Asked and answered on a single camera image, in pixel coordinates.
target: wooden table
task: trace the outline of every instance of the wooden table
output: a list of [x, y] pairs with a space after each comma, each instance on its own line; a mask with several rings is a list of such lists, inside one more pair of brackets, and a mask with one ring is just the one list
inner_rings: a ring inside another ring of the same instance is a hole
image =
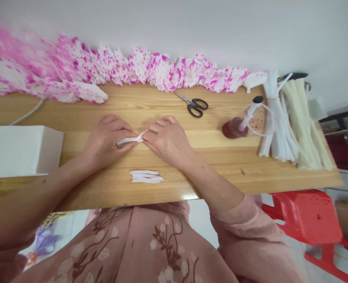
[[[221, 127], [243, 111], [263, 88], [251, 94], [241, 87], [234, 94], [212, 93], [201, 86], [180, 90], [187, 98], [201, 98], [209, 109], [200, 119], [192, 117], [184, 101], [175, 94], [160, 92], [150, 85], [101, 86], [109, 95], [102, 104], [85, 101], [60, 103], [45, 101], [42, 107], [20, 125], [45, 125], [65, 132], [61, 164], [75, 157], [101, 116], [115, 113], [128, 122], [135, 132], [145, 131], [163, 115], [174, 115], [186, 130], [191, 145], [226, 179], [248, 194], [300, 190], [342, 185], [336, 167], [333, 171], [297, 169], [289, 162], [258, 157], [261, 138], [252, 136], [229, 140]], [[25, 94], [0, 96], [0, 125], [8, 125], [29, 112], [39, 99]], [[158, 170], [165, 178], [159, 184], [132, 183], [130, 170]], [[0, 178], [0, 197], [4, 197], [36, 177]], [[159, 159], [144, 144], [138, 144], [115, 164], [91, 176], [74, 189], [57, 207], [57, 211], [172, 202], [201, 198], [194, 185], [179, 170]]]

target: white box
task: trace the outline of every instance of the white box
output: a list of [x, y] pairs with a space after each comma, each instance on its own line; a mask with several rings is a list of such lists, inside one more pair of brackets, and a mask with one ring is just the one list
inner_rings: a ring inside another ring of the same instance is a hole
[[0, 126], [0, 178], [49, 174], [60, 165], [63, 140], [44, 126]]

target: hand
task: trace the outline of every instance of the hand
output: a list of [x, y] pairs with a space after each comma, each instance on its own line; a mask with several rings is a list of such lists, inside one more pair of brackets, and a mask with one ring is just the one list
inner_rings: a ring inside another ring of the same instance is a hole
[[137, 136], [125, 121], [113, 114], [106, 115], [91, 132], [78, 159], [88, 173], [94, 173], [116, 161], [137, 144], [130, 142], [118, 148], [118, 141]]
[[156, 155], [171, 166], [184, 170], [197, 155], [182, 126], [173, 116], [164, 116], [151, 124], [142, 136]]

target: scissors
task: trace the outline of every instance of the scissors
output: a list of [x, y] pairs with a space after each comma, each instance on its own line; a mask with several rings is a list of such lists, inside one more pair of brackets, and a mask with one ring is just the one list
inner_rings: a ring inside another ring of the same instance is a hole
[[[188, 111], [190, 112], [190, 114], [192, 116], [194, 116], [196, 118], [201, 118], [203, 116], [203, 112], [201, 110], [207, 110], [208, 109], [208, 103], [205, 102], [202, 99], [194, 98], [192, 100], [189, 100], [189, 99], [185, 98], [184, 96], [181, 96], [180, 94], [178, 94], [176, 92], [174, 92], [174, 93], [187, 103]], [[195, 113], [193, 113], [192, 109], [195, 109], [199, 113], [199, 115], [196, 115]]]

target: black marker cap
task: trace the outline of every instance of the black marker cap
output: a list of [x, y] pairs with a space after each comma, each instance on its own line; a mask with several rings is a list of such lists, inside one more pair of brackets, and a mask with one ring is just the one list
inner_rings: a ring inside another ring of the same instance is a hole
[[264, 100], [263, 96], [255, 96], [254, 99], [252, 100], [254, 103], [262, 103]]

